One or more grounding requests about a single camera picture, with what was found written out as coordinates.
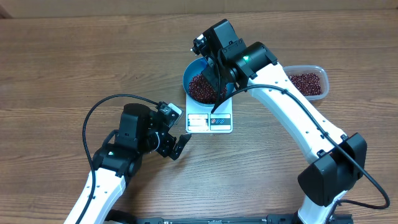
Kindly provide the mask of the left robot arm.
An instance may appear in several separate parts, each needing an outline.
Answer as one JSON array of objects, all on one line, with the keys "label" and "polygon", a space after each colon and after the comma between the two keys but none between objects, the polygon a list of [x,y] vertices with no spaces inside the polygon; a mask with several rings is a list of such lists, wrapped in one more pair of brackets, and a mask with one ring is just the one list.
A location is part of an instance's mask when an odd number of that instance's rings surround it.
[{"label": "left robot arm", "polygon": [[137,223],[114,204],[141,168],[142,158],[153,151],[176,160],[191,138],[169,134],[183,111],[172,103],[160,102],[155,110],[130,103],[124,106],[119,128],[110,132],[92,158],[94,171],[72,208],[66,223]]}]

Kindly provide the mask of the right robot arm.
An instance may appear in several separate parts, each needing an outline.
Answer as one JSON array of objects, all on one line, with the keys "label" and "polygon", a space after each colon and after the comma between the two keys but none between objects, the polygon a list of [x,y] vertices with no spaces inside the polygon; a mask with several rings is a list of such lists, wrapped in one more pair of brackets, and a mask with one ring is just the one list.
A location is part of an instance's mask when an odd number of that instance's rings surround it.
[{"label": "right robot arm", "polygon": [[226,19],[194,39],[192,52],[208,62],[205,77],[216,89],[227,83],[248,91],[293,137],[309,166],[298,176],[305,194],[294,223],[331,223],[348,190],[362,178],[367,143],[347,136],[320,114],[289,80],[277,57],[261,42],[247,46]]}]

